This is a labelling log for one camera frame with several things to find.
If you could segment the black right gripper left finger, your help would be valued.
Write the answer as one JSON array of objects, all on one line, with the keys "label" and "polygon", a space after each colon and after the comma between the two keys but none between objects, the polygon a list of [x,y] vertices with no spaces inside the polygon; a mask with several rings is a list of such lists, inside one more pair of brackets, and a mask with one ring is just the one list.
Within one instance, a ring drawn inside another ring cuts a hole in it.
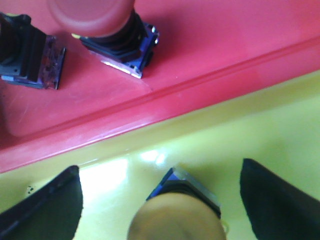
[{"label": "black right gripper left finger", "polygon": [[0,214],[2,240],[72,240],[83,210],[79,167],[72,165]]}]

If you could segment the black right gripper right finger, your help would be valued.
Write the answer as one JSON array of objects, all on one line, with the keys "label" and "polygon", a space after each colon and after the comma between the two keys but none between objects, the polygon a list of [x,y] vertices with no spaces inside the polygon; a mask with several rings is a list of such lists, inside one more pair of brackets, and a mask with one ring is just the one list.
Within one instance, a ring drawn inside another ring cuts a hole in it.
[{"label": "black right gripper right finger", "polygon": [[257,161],[245,158],[240,195],[258,240],[318,240],[320,202]]}]

